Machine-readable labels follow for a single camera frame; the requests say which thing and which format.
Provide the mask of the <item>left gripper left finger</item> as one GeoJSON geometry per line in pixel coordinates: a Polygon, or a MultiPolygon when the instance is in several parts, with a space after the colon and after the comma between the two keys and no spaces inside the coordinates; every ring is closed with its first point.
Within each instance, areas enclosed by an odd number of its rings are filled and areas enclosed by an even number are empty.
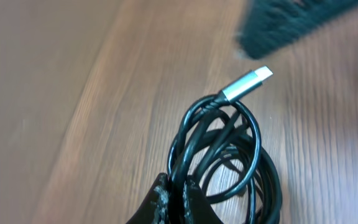
{"type": "Polygon", "coordinates": [[[168,218],[168,175],[159,173],[147,195],[127,224],[166,224],[168,218]]]}

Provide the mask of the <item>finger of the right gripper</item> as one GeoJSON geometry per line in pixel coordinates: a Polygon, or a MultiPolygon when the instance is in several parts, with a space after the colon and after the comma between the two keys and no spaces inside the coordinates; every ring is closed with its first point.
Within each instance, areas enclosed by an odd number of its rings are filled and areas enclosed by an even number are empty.
{"type": "Polygon", "coordinates": [[[236,42],[248,57],[258,60],[357,6],[358,0],[250,1],[236,42]]]}

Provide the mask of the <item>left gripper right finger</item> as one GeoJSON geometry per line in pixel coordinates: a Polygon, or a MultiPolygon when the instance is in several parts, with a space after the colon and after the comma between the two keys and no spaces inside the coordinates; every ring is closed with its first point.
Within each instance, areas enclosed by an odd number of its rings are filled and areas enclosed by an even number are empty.
{"type": "Polygon", "coordinates": [[[184,184],[183,207],[185,224],[223,224],[192,176],[184,184]]]}

